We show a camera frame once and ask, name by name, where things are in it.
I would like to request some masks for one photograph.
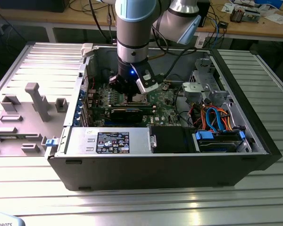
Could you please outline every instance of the motherboard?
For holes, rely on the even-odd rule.
[[[175,113],[174,88],[161,83],[159,88],[145,95],[137,94],[127,102],[124,94],[107,84],[88,91],[88,112],[93,127],[180,126]]]

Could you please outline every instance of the blue cable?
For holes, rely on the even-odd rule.
[[[217,24],[216,20],[214,20],[214,19],[212,19],[212,18],[211,18],[211,20],[215,22],[216,31],[217,31],[217,32],[216,32],[216,37],[215,37],[215,40],[214,40],[214,43],[213,43],[213,46],[212,46],[212,48],[214,48],[214,46],[215,46],[215,44],[216,44],[216,41],[217,41],[217,39],[218,39],[219,28],[218,28],[218,24]]]
[[[219,113],[219,111],[218,111],[217,109],[215,109],[215,108],[213,108],[213,107],[210,107],[210,108],[207,110],[206,121],[207,121],[208,126],[209,126],[214,132],[217,132],[217,129],[215,129],[215,127],[213,127],[213,126],[211,125],[211,123],[210,123],[210,121],[209,121],[209,118],[208,118],[209,112],[210,112],[211,110],[214,110],[215,113],[216,113],[216,118],[217,118],[217,123],[218,123],[219,129],[220,129],[221,131],[224,131],[225,128],[223,127],[223,124],[222,124],[222,122],[221,122],[220,113]]]

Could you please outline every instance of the robotic arm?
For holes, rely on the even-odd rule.
[[[101,0],[113,3],[113,0]],[[166,39],[188,44],[201,16],[197,0],[116,0],[118,73],[110,86],[125,93],[131,102],[136,93],[158,88],[148,63],[151,28],[154,26]]]

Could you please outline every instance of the warning label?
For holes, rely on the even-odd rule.
[[[96,152],[100,154],[130,153],[129,132],[99,132]]]

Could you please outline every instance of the floor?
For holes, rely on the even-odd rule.
[[[0,80],[25,45],[25,42],[10,26],[6,25],[3,27],[3,29],[5,30],[5,34],[0,36]],[[24,36],[27,41],[48,42],[47,34],[44,28],[15,26],[15,29],[21,33],[21,35]],[[83,30],[79,29],[55,28],[55,34],[58,42],[105,43],[98,31],[88,30],[84,32]],[[229,46],[230,40],[225,39],[222,43],[222,46],[216,45],[215,48],[228,48]],[[231,44],[231,49],[252,49],[257,51],[271,68],[273,68],[278,56],[281,55],[282,48],[282,43],[270,41],[253,42],[249,40],[234,40]],[[283,81],[283,63],[275,72]]]

